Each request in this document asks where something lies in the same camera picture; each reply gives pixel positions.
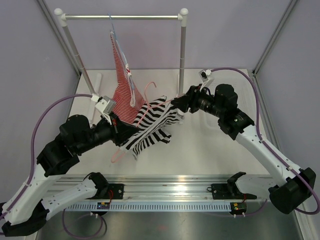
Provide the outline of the black white striped tank top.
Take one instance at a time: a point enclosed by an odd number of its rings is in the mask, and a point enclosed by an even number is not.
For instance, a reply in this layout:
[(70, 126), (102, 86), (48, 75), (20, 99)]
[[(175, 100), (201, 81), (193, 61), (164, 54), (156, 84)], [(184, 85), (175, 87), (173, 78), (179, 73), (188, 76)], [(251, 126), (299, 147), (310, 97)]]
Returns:
[[(156, 106), (166, 100), (166, 96), (161, 96), (151, 101), (150, 105)], [(145, 103), (133, 122), (135, 127), (146, 110), (147, 104)], [(137, 127), (139, 128), (139, 132), (130, 137), (128, 141), (120, 147), (120, 151), (130, 153), (137, 159), (139, 154), (146, 148), (157, 143), (168, 144), (171, 141), (172, 135), (165, 130), (165, 127), (180, 123), (182, 120), (182, 116), (178, 114), (178, 109), (175, 108), (171, 102), (152, 108)]]

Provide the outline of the pink wire hanger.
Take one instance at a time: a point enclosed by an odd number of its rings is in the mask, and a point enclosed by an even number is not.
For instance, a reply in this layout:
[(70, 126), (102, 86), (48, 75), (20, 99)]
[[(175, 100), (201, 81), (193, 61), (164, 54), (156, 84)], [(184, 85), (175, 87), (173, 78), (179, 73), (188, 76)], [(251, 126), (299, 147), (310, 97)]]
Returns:
[[(150, 105), (150, 102), (149, 102), (149, 100), (148, 100), (148, 96), (147, 96), (147, 90), (148, 90), (149, 85), (151, 85), (151, 84), (152, 84), (155, 88), (157, 88), (157, 85), (156, 85), (156, 83), (155, 83), (154, 81), (149, 82), (149, 83), (145, 86), (143, 95), (144, 95), (144, 98), (145, 98), (145, 102), (146, 102), (146, 104), (147, 104), (147, 109), (146, 109), (145, 113), (142, 115), (142, 117), (140, 118), (140, 120), (137, 122), (136, 127), (139, 126), (139, 124), (140, 124), (141, 121), (144, 119), (144, 117), (146, 116), (146, 114), (148, 113), (149, 110), (151, 110), (152, 108), (156, 108), (156, 107), (158, 107), (158, 106), (161, 106), (161, 105), (165, 105), (166, 103), (170, 103), (170, 102), (173, 100), (173, 99), (166, 100), (165, 102), (162, 102), (162, 103), (157, 104), (157, 105), (155, 105), (155, 106), (151, 106), (151, 105)], [(115, 154), (112, 156), (112, 158), (111, 158), (111, 163), (113, 163), (113, 164), (116, 163), (117, 161), (119, 161), (119, 160), (126, 154), (126, 153), (123, 151), (122, 154), (121, 154), (120, 156), (118, 156), (119, 152), (120, 152), (120, 148), (119, 148), (119, 149), (115, 152)]]

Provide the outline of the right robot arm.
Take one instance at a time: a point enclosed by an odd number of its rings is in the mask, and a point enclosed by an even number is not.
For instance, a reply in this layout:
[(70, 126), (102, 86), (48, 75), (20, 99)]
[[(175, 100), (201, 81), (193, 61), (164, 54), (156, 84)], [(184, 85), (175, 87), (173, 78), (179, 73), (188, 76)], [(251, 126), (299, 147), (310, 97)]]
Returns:
[(266, 181), (238, 172), (228, 179), (226, 190), (230, 197), (254, 195), (289, 214), (314, 194), (316, 173), (309, 167), (302, 169), (262, 138), (257, 123), (238, 108), (238, 95), (231, 85), (219, 84), (213, 95), (200, 86), (191, 86), (171, 104), (184, 113), (202, 110), (217, 117), (220, 129), (248, 150), (272, 176), (271, 181)]

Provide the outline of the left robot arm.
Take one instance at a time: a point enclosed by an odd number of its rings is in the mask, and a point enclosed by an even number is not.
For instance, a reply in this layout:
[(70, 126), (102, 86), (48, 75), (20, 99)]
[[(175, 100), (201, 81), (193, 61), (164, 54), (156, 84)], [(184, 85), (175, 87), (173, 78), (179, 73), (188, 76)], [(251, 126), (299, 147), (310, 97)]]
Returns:
[(100, 172), (92, 172), (78, 185), (45, 197), (49, 188), (79, 163), (79, 157), (108, 141), (121, 146), (139, 129), (122, 122), (115, 114), (90, 126), (84, 115), (73, 115), (59, 127), (59, 134), (36, 158), (33, 176), (13, 200), (0, 205), (5, 237), (29, 236), (63, 209), (85, 199), (103, 199), (109, 183)]

